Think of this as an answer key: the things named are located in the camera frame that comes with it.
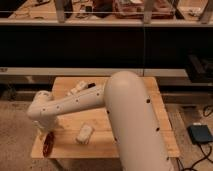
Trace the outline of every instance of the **floor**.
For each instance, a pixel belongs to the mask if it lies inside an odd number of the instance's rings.
[[[31,159],[31,147],[36,135],[36,128],[27,118],[26,110],[31,96],[8,98],[1,95],[0,100],[0,170],[10,171],[55,171],[48,160]],[[202,157],[197,146],[191,144],[186,126],[193,122],[207,124],[213,132],[213,115],[204,118],[201,115],[202,105],[167,103],[166,109],[177,137],[181,151],[181,161],[185,167],[191,166]],[[67,170],[72,171],[120,171],[118,159],[93,160],[59,160]],[[198,171],[212,171],[213,164],[203,161],[195,167]]]

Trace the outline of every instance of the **cable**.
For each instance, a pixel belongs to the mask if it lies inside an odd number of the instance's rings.
[[[207,105],[203,107],[203,116],[208,117],[213,114],[213,105]]]
[[[194,163],[192,164],[192,166],[189,167],[189,168],[184,168],[183,163],[181,162],[181,160],[180,160],[179,158],[177,158],[177,161],[180,163],[180,165],[181,165],[181,167],[182,167],[182,169],[181,169],[180,171],[198,171],[198,170],[194,169],[194,167],[195,167],[197,164],[199,164],[200,162],[204,161],[204,160],[208,160],[208,161],[210,161],[210,162],[212,163],[212,160],[209,159],[209,156],[210,156],[211,153],[212,153],[212,146],[209,145],[209,152],[206,154],[206,153],[203,151],[203,149],[202,149],[202,147],[201,147],[201,144],[197,144],[197,145],[198,145],[198,147],[201,149],[201,151],[202,151],[204,157],[201,158],[201,159],[199,159],[199,160],[197,160],[196,162],[194,162]]]
[[[204,156],[207,156],[206,153],[203,151],[203,148],[202,148],[201,145],[199,146],[199,148],[200,148],[201,152],[203,153],[203,155],[204,155]],[[213,160],[211,160],[209,157],[207,158],[207,160],[208,160],[210,163],[213,164]]]

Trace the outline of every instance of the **table leg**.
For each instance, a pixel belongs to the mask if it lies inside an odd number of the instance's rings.
[[[63,166],[58,162],[57,159],[49,159],[49,161],[56,167],[56,169],[58,171],[65,171],[65,169],[63,168]]]

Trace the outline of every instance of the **white object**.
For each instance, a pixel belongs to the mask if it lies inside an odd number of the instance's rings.
[[[141,4],[141,0],[130,0],[133,4]]]
[[[136,74],[118,72],[106,85],[60,100],[39,101],[38,95],[27,113],[46,130],[51,128],[57,115],[105,105],[123,170],[174,171],[146,87]]]
[[[94,129],[92,126],[90,126],[88,124],[83,124],[78,136],[76,137],[76,141],[79,144],[88,144],[93,131],[94,131]]]
[[[85,90],[88,88],[88,83],[86,83],[85,81],[80,81],[75,88],[71,89],[70,91],[67,92],[67,96],[71,96],[74,95],[82,90]]]

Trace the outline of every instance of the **wooden table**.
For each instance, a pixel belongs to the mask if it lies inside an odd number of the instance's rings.
[[[58,77],[53,85],[55,99],[63,98],[75,85],[84,80],[88,83],[102,84],[107,77]],[[170,157],[180,155],[158,85],[154,77],[143,77],[147,86],[160,128]],[[61,128],[55,129],[55,143],[49,158],[117,158],[118,152],[112,135],[105,108],[82,111],[59,116]],[[88,145],[79,145],[75,137],[83,123],[95,128]],[[32,148],[32,158],[43,158],[43,141],[37,135]]]

